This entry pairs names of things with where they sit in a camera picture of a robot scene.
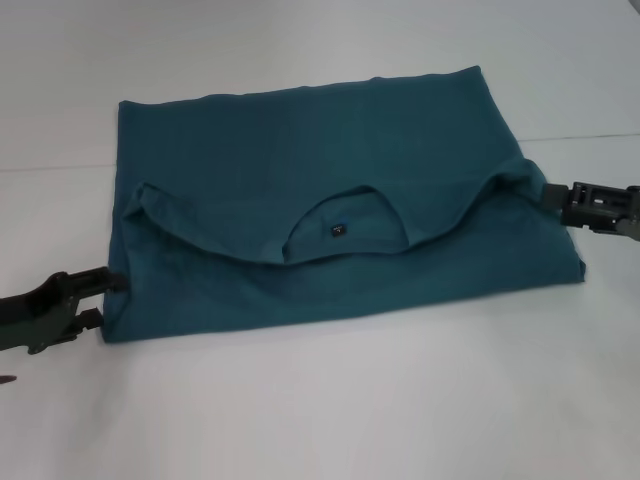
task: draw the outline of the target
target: teal fabric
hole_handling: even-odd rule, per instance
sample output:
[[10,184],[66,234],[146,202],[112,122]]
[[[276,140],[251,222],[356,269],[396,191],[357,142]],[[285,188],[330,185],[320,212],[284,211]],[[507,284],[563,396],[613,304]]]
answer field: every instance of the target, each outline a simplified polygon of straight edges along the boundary
[[[478,67],[120,104],[108,342],[581,282]],[[333,236],[332,227],[346,233]]]

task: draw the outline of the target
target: white surface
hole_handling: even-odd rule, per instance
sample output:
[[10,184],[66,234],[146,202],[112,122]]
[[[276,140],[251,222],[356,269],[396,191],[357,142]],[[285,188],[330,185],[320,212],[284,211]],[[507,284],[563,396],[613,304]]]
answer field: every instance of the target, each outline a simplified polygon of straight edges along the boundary
[[[558,182],[640,179],[640,138],[527,142]],[[112,167],[0,174],[0,296],[105,260]],[[370,318],[0,354],[13,479],[636,479],[640,250],[584,285]]]
[[120,100],[481,65],[519,139],[640,132],[627,0],[2,0],[0,169],[110,165]]
[[[106,261],[124,98],[480,64],[520,139],[640,131],[640,17],[626,0],[390,5],[4,0],[0,297]],[[522,146],[554,182],[640,183],[640,137]],[[1,352],[0,374],[19,379],[0,386],[0,476],[635,480],[640,246],[575,236],[588,264],[580,286]]]

